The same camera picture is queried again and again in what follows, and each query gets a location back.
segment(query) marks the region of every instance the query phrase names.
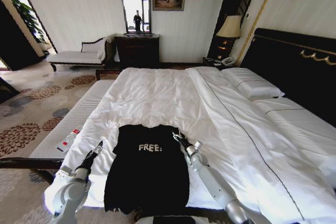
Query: gold trim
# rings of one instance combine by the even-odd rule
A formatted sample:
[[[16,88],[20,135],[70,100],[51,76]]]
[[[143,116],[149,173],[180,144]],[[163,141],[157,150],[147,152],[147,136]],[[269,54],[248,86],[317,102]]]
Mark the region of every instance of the gold trim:
[[[319,59],[316,57],[316,53],[313,53],[312,55],[305,55],[304,50],[302,50],[300,54],[306,59],[312,58],[314,61],[325,61],[328,65],[331,66],[336,65],[336,62],[330,62],[329,56]]]
[[[235,65],[236,65],[237,67],[239,67],[240,64],[241,64],[241,62],[242,62],[242,59],[241,59],[242,57],[241,57],[241,56],[243,55],[243,52],[244,52],[244,50],[245,50],[245,48],[246,48],[246,45],[247,45],[248,41],[250,40],[250,37],[251,37],[251,35],[252,35],[252,33],[253,33],[253,31],[254,31],[256,25],[257,25],[257,22],[259,21],[259,18],[260,18],[260,16],[261,16],[261,14],[262,14],[262,12],[263,12],[263,10],[264,10],[266,4],[267,4],[267,1],[268,1],[268,0],[264,0],[264,2],[262,3],[262,6],[261,6],[261,8],[260,8],[260,10],[259,10],[259,12],[258,12],[258,15],[257,15],[256,19],[254,20],[254,23],[253,23],[253,25],[252,25],[252,27],[251,27],[250,32],[248,33],[248,36],[247,36],[247,38],[246,38],[246,40],[245,40],[245,43],[244,43],[244,45],[243,45],[243,48],[241,49],[241,51],[240,51],[240,53],[239,53],[239,56],[238,56],[238,58],[237,58],[237,60],[236,60],[236,63],[235,63]]]
[[[319,49],[319,48],[316,48],[316,47],[308,47],[308,46],[305,46],[305,45],[295,44],[295,43],[280,40],[280,39],[268,38],[268,37],[261,36],[261,35],[255,35],[255,37],[259,37],[259,38],[263,38],[263,39],[269,39],[269,40],[273,40],[273,41],[277,41],[277,42],[281,42],[281,43],[285,43],[285,44],[289,44],[289,45],[293,45],[293,46],[297,46],[297,47],[303,47],[303,48],[306,48],[306,49],[309,49],[309,50],[314,50],[314,51],[317,51],[317,52],[324,52],[325,54],[336,56],[336,52],[326,51],[326,50]]]

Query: wall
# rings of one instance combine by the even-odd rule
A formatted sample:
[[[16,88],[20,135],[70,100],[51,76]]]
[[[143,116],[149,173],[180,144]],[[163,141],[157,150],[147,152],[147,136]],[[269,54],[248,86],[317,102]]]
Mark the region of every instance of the wall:
[[[231,56],[237,58],[264,0],[252,0],[244,20],[242,36],[236,41]],[[291,31],[294,33],[336,38],[335,0],[268,0],[256,28]],[[245,55],[250,41],[243,52]]]
[[[24,36],[26,37],[26,39],[28,40],[28,42],[32,46],[32,48],[35,51],[35,53],[37,54],[37,56],[39,56],[39,57],[44,56],[44,53],[42,52],[40,46],[38,45],[38,43],[36,42],[36,40],[34,39],[32,34],[30,33],[30,31],[29,31],[28,27],[26,26],[25,22],[23,21],[23,19],[20,17],[20,14],[17,12],[17,10],[16,10],[15,6],[13,5],[12,1],[11,0],[0,0],[0,1],[2,1],[4,3],[7,10],[11,14],[11,16],[13,17],[13,20],[15,20],[17,26],[20,28],[20,30],[24,34]]]
[[[121,0],[30,0],[59,52],[124,33]],[[207,55],[223,0],[185,0],[183,12],[152,11],[162,62],[201,62]]]

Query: dresser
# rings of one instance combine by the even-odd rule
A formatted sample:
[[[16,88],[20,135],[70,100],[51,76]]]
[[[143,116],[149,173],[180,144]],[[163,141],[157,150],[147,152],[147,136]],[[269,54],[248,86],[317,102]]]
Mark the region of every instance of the dresser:
[[[120,65],[122,69],[158,68],[159,35],[122,35],[115,36]]]

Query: mirror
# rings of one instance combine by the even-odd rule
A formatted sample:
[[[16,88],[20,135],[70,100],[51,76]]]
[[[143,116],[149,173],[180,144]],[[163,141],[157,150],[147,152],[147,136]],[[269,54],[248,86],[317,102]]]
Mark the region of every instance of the mirror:
[[[151,34],[151,0],[122,0],[127,34]]]

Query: green plant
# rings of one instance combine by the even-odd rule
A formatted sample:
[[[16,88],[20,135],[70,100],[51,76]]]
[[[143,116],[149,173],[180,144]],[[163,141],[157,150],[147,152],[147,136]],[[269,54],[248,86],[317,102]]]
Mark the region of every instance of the green plant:
[[[20,0],[11,0],[15,8],[17,9],[18,13],[20,14],[21,18],[25,22],[26,26],[28,27],[29,31],[35,38],[36,42],[38,43],[46,43],[44,40],[44,33],[43,31],[38,27],[38,24],[36,22],[36,17],[34,17],[31,12],[33,12],[33,9],[31,9],[28,5],[22,3]]]

